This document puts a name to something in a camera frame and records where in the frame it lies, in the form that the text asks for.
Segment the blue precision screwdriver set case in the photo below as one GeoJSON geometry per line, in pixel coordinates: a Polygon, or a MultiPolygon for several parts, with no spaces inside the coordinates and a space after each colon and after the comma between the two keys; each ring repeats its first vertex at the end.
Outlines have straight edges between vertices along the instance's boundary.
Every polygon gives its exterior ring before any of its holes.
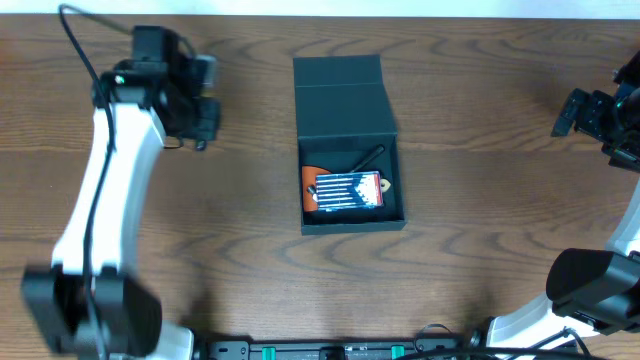
{"type": "Polygon", "coordinates": [[[373,209],[383,205],[381,177],[377,171],[317,175],[308,187],[318,211],[373,209]]]}

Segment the small steel claw hammer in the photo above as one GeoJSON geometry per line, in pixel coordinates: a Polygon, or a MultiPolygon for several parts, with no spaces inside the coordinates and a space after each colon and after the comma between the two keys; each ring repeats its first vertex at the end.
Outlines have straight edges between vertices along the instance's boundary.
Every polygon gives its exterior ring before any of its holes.
{"type": "MultiPolygon", "coordinates": [[[[353,166],[353,168],[350,170],[350,173],[357,172],[357,171],[361,170],[366,165],[368,165],[371,161],[373,161],[379,155],[381,155],[384,151],[385,151],[385,147],[383,145],[377,145],[371,152],[369,152],[364,158],[359,160],[353,166]]],[[[318,175],[318,174],[320,174],[320,175],[329,174],[328,170],[326,170],[324,168],[316,167],[316,166],[304,166],[303,170],[307,171],[307,172],[311,171],[312,173],[314,173],[316,175],[318,175]]],[[[306,190],[312,197],[314,197],[316,195],[316,190],[315,190],[315,186],[314,185],[309,185],[306,188],[306,190]]]]}

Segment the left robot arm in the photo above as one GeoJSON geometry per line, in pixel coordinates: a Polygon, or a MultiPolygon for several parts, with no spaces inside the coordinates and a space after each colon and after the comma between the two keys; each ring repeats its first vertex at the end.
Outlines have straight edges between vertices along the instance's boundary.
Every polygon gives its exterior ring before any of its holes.
{"type": "Polygon", "coordinates": [[[168,139],[204,150],[219,125],[205,95],[215,59],[161,26],[131,32],[132,55],[96,75],[93,140],[68,225],[49,267],[28,267],[21,292],[49,350],[80,359],[201,359],[205,346],[167,322],[136,277],[148,184],[168,139]]]}

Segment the dark green box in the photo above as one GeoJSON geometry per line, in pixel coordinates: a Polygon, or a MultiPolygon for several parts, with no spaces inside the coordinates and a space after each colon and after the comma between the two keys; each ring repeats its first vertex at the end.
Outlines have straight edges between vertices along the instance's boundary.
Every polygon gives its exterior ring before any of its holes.
{"type": "Polygon", "coordinates": [[[377,145],[385,151],[357,172],[378,171],[391,182],[373,209],[301,211],[301,233],[325,235],[396,231],[406,224],[398,130],[378,55],[301,57],[293,60],[302,202],[302,167],[347,173],[377,145]]]}

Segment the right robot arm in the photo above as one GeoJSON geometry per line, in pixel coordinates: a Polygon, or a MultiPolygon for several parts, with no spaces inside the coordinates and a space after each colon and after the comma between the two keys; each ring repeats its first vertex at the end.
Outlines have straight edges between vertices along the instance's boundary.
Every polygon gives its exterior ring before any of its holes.
{"type": "MultiPolygon", "coordinates": [[[[617,89],[574,89],[551,130],[571,131],[601,143],[612,167],[639,170],[639,58],[633,56],[613,77],[617,89]]],[[[472,344],[505,349],[506,357],[530,358],[569,340],[639,330],[639,197],[602,250],[571,248],[554,261],[546,290],[520,309],[489,321],[472,344]]]]}

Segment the orange scraper wooden handle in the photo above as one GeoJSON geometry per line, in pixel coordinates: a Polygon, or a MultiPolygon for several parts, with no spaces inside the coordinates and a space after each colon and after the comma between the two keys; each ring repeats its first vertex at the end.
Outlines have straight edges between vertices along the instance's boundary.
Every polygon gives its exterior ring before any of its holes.
{"type": "Polygon", "coordinates": [[[302,202],[306,213],[378,208],[390,189],[391,182],[378,171],[331,173],[319,167],[302,167],[302,202]]]}

